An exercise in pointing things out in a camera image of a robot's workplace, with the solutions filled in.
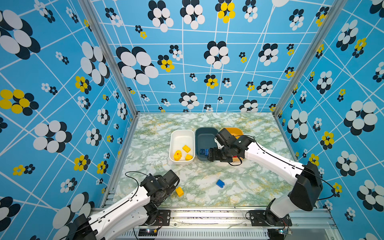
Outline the yellow plastic bin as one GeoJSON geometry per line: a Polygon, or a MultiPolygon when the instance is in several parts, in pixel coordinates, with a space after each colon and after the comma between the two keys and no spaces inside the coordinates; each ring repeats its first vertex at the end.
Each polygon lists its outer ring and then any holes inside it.
{"type": "Polygon", "coordinates": [[[244,133],[241,129],[239,128],[234,128],[234,127],[226,127],[226,128],[222,128],[220,131],[219,131],[219,135],[222,139],[224,140],[229,140],[231,139],[232,137],[230,137],[230,135],[236,137],[237,139],[242,136],[244,133]]]}

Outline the dark teal plastic bin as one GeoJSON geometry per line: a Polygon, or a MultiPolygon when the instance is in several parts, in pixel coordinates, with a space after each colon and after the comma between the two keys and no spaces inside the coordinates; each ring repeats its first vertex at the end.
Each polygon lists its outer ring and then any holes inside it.
{"type": "Polygon", "coordinates": [[[215,135],[219,131],[216,128],[203,127],[195,131],[195,152],[200,161],[208,162],[208,156],[200,154],[201,149],[210,149],[217,147],[215,142],[215,135]]]}

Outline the yellow round lego piece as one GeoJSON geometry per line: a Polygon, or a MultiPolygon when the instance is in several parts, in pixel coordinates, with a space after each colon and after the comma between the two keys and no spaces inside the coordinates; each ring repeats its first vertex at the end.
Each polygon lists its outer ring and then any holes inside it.
{"type": "Polygon", "coordinates": [[[174,153],[174,161],[181,160],[182,156],[183,156],[182,155],[182,151],[180,151],[180,150],[175,151],[175,153],[174,153]]]}

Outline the yellow tall lego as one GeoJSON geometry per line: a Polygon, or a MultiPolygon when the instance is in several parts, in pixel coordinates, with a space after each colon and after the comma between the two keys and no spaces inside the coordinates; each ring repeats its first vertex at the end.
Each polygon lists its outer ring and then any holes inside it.
{"type": "Polygon", "coordinates": [[[193,157],[192,155],[187,154],[185,160],[186,160],[186,161],[190,161],[190,160],[192,160],[193,158],[194,158],[194,157],[193,157]]]}

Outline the white plastic bin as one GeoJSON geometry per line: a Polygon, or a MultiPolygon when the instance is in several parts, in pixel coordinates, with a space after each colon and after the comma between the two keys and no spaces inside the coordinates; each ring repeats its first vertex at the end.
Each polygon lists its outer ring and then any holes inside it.
{"type": "Polygon", "coordinates": [[[192,155],[194,158],[196,156],[195,153],[195,132],[192,130],[175,130],[171,133],[171,139],[170,139],[170,149],[169,149],[169,158],[170,160],[175,164],[189,164],[193,161],[186,161],[186,155],[192,155]],[[187,145],[191,148],[191,151],[189,153],[186,153],[183,150],[183,146],[187,145]],[[180,150],[182,151],[182,158],[179,161],[174,161],[174,153],[175,151],[180,150]]]}

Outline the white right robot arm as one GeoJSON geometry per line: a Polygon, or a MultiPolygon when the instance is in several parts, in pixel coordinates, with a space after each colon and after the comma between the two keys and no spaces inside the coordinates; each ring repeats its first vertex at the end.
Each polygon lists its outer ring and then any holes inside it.
{"type": "Polygon", "coordinates": [[[264,211],[264,221],[274,226],[296,210],[310,212],[323,190],[319,169],[282,157],[259,144],[254,137],[236,137],[223,128],[215,135],[216,148],[209,149],[208,160],[232,163],[233,158],[246,159],[274,172],[293,188],[273,199],[264,211]]]}

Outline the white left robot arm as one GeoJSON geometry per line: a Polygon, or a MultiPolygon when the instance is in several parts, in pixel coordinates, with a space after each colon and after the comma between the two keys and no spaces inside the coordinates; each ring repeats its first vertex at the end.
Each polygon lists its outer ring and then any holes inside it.
{"type": "Polygon", "coordinates": [[[89,217],[77,217],[69,231],[57,240],[114,240],[128,230],[153,224],[158,207],[176,190],[180,178],[172,171],[145,175],[123,199],[89,217]]]}

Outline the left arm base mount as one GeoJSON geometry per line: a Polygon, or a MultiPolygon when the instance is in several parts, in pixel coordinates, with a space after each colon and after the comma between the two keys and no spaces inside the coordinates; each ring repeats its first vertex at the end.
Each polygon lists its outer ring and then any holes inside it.
{"type": "Polygon", "coordinates": [[[171,220],[170,210],[158,210],[155,213],[151,213],[144,223],[145,226],[169,226],[171,220]]]}

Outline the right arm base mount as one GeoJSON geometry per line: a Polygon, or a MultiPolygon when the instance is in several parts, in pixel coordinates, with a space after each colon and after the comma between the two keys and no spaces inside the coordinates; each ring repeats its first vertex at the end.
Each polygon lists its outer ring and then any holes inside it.
{"type": "Polygon", "coordinates": [[[292,220],[289,215],[278,218],[272,213],[264,210],[251,210],[246,213],[246,219],[253,227],[291,227],[292,220]]]}

